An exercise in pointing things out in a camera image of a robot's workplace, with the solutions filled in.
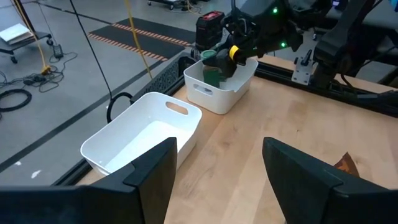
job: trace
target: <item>brown paper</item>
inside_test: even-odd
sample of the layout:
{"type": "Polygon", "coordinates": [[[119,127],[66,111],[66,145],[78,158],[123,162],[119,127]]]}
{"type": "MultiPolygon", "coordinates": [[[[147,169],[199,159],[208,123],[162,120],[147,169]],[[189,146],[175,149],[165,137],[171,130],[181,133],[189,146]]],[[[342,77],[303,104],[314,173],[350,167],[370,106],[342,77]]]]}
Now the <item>brown paper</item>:
{"type": "Polygon", "coordinates": [[[339,170],[343,170],[351,175],[354,175],[356,177],[359,177],[359,172],[355,166],[355,162],[353,158],[346,152],[346,154],[343,155],[343,157],[338,161],[335,165],[335,167],[339,170]]]}

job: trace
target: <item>orange striped border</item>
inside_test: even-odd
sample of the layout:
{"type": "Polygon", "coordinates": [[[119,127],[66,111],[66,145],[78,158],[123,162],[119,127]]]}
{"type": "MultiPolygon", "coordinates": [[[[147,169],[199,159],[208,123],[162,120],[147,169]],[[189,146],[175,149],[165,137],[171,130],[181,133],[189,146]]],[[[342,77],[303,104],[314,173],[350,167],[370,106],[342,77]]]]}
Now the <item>orange striped border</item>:
{"type": "MultiPolygon", "coordinates": [[[[112,24],[112,26],[120,28],[120,29],[131,31],[131,27],[125,26],[125,25],[122,25],[122,24],[117,24],[116,23],[116,24],[112,24]]],[[[135,29],[135,31],[137,32],[137,34],[146,35],[148,37],[152,37],[152,38],[163,40],[163,41],[170,42],[170,43],[173,43],[173,44],[181,45],[183,47],[190,47],[191,46],[190,43],[188,43],[186,41],[183,41],[183,40],[174,39],[174,38],[171,38],[171,37],[167,37],[167,36],[160,35],[160,34],[155,34],[155,33],[144,31],[144,30],[140,30],[140,29],[135,29]]]]}
{"type": "MultiPolygon", "coordinates": [[[[114,41],[114,40],[110,40],[110,39],[107,39],[105,37],[101,37],[101,36],[98,36],[98,35],[95,35],[95,34],[88,34],[87,36],[89,38],[93,38],[95,40],[99,40],[99,41],[105,42],[107,44],[111,44],[113,46],[117,46],[117,47],[120,47],[120,48],[123,48],[123,49],[126,49],[126,50],[130,50],[132,52],[139,53],[139,49],[138,48],[132,47],[132,46],[127,45],[127,44],[122,44],[120,42],[117,42],[117,41],[114,41]]],[[[160,56],[160,55],[157,55],[157,54],[153,54],[153,53],[150,53],[150,52],[146,52],[145,50],[142,50],[142,54],[144,54],[147,57],[151,57],[151,58],[154,58],[154,59],[157,59],[157,60],[161,60],[163,62],[168,60],[167,58],[165,58],[163,56],[160,56]]]]}

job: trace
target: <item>metal bracket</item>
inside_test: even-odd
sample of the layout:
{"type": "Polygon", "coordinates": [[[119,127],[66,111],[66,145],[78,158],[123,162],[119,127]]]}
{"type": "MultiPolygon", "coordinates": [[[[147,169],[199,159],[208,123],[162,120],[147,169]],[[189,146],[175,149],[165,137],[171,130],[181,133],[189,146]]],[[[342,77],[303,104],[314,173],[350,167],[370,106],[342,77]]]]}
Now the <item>metal bracket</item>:
{"type": "Polygon", "coordinates": [[[312,74],[312,60],[300,57],[296,58],[295,64],[296,68],[292,75],[292,81],[302,85],[308,85],[312,74]]]}

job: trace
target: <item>yellow cable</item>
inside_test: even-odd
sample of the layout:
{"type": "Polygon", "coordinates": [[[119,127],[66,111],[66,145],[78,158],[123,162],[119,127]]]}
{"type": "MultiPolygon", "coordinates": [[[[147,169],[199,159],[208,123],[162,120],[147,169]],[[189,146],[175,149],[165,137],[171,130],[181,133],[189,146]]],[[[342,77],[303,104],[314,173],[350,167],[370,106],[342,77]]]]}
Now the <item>yellow cable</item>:
{"type": "Polygon", "coordinates": [[[152,76],[152,74],[151,74],[151,72],[150,72],[148,63],[147,63],[147,61],[145,60],[144,54],[142,53],[142,50],[141,50],[141,46],[139,45],[139,42],[138,42],[138,38],[137,38],[137,34],[136,34],[136,28],[134,28],[134,22],[132,21],[132,13],[131,13],[130,2],[129,2],[129,0],[124,0],[124,3],[125,3],[125,5],[126,5],[126,8],[127,8],[128,13],[129,13],[129,21],[130,21],[132,36],[134,37],[134,41],[135,41],[135,43],[136,43],[136,45],[137,45],[137,48],[138,48],[139,53],[140,53],[140,55],[141,55],[141,57],[142,57],[142,60],[144,61],[144,64],[145,64],[145,67],[146,67],[146,69],[147,69],[147,72],[148,72],[148,74],[149,74],[149,76],[150,76],[150,79],[153,79],[154,77],[152,76]]]}
{"type": "Polygon", "coordinates": [[[40,51],[40,55],[42,56],[42,62],[43,62],[43,69],[42,69],[42,73],[46,73],[47,71],[49,71],[50,67],[48,65],[45,64],[45,59],[44,59],[44,54],[43,54],[43,50],[40,46],[39,40],[37,40],[36,35],[33,33],[32,28],[30,27],[29,23],[27,22],[27,19],[25,18],[25,15],[22,13],[22,8],[21,5],[19,4],[18,1],[14,0],[15,5],[18,8],[18,12],[19,14],[22,16],[22,19],[24,20],[27,28],[29,29],[29,31],[33,34],[33,38],[35,39],[35,42],[37,44],[37,46],[39,47],[39,51],[40,51]]]}
{"type": "Polygon", "coordinates": [[[191,7],[193,7],[193,6],[189,3],[189,0],[187,0],[187,8],[188,8],[188,11],[191,12],[192,14],[201,16],[201,14],[199,14],[199,13],[197,13],[197,12],[193,12],[193,11],[191,10],[191,7]]]}

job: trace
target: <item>green object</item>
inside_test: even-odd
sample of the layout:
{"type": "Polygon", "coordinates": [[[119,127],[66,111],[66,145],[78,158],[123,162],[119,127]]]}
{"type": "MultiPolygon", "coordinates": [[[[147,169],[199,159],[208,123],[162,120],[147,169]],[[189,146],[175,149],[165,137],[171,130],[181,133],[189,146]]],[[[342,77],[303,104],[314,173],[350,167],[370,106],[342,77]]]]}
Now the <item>green object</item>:
{"type": "MultiPolygon", "coordinates": [[[[200,58],[202,60],[209,58],[211,56],[214,56],[214,54],[217,54],[215,50],[204,50],[200,54],[200,58]]],[[[225,81],[225,77],[222,76],[221,70],[217,67],[212,67],[209,65],[204,65],[203,66],[203,81],[206,84],[209,84],[211,86],[214,86],[216,88],[220,87],[220,82],[225,81]]]]}

